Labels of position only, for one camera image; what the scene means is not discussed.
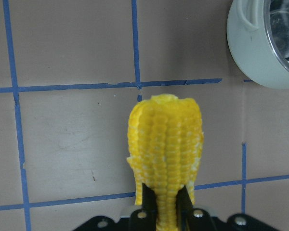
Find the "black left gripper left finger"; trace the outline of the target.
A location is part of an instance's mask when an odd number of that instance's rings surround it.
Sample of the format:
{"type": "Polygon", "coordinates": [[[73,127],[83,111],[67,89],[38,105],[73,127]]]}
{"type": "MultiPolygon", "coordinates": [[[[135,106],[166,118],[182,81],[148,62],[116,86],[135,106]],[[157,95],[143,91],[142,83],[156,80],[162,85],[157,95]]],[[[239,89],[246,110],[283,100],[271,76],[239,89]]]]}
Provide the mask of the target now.
{"type": "Polygon", "coordinates": [[[155,231],[157,222],[156,196],[152,189],[142,184],[142,204],[122,210],[115,222],[106,216],[95,216],[75,230],[77,231],[155,231]]]}

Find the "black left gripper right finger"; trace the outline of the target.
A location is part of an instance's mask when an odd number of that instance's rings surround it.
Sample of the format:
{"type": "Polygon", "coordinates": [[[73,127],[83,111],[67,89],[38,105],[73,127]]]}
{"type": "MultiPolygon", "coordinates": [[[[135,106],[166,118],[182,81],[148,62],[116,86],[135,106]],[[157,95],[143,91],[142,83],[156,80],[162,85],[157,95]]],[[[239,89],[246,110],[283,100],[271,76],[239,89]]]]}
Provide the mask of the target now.
{"type": "Polygon", "coordinates": [[[278,229],[247,214],[231,215],[226,222],[211,215],[201,207],[195,207],[186,187],[178,191],[176,198],[178,230],[180,231],[278,231],[278,229]]]}

